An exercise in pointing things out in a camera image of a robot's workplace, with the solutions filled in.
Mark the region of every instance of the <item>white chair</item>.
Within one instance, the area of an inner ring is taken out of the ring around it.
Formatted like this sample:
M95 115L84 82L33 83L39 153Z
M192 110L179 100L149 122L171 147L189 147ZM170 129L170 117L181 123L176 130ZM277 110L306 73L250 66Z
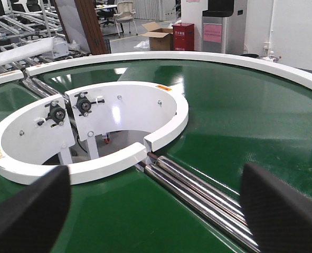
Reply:
M138 35L136 23L134 16L136 14L135 10L133 9L134 2L133 1L122 1L117 3L117 12L118 14L114 15L116 28L118 32L118 36L120 37L119 29L118 29L118 23L129 23L129 33L131 33L130 30L130 22L133 22L136 29L136 35Z

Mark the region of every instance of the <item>red fire extinguisher box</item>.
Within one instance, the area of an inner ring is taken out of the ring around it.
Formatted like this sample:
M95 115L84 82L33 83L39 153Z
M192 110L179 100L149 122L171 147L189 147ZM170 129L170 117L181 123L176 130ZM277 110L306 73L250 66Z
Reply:
M172 27L174 50L194 51L194 24L178 23Z

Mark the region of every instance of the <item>bolt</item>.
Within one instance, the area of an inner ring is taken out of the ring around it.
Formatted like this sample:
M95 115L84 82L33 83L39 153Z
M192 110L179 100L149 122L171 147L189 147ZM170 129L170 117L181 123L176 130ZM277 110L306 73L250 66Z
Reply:
M58 111L55 113L55 117L59 120L63 119L64 118L64 113L62 111Z
M88 102L86 102L86 101L84 101L84 102L81 104L81 108L82 108L83 110L85 110L85 111L89 110L90 107L91 107L91 104L88 103Z

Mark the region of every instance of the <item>cardboard box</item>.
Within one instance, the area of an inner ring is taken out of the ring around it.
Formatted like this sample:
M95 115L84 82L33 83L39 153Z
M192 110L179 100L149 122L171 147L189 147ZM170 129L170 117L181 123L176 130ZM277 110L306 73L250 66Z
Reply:
M143 36L149 37L151 50L173 50L172 28L161 28L156 22L144 24L143 27L148 30Z

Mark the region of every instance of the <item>green conveyor belt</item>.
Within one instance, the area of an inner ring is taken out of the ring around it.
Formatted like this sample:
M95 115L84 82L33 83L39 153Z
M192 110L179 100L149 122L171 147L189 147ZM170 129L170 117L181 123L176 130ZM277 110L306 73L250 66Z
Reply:
M140 60L75 67L40 79L59 91L110 81L146 81L184 93L184 133L160 150L239 191L249 161L312 196L312 91L292 81L225 64Z
M235 191L243 164L255 161L312 196L312 91L296 83L241 67L178 60L88 65L39 78L60 92L109 81L171 86L188 100L190 119L158 154ZM0 85L0 120L35 100L16 83ZM0 176L0 202L21 188ZM73 186L72 194L53 252L242 252L135 168Z

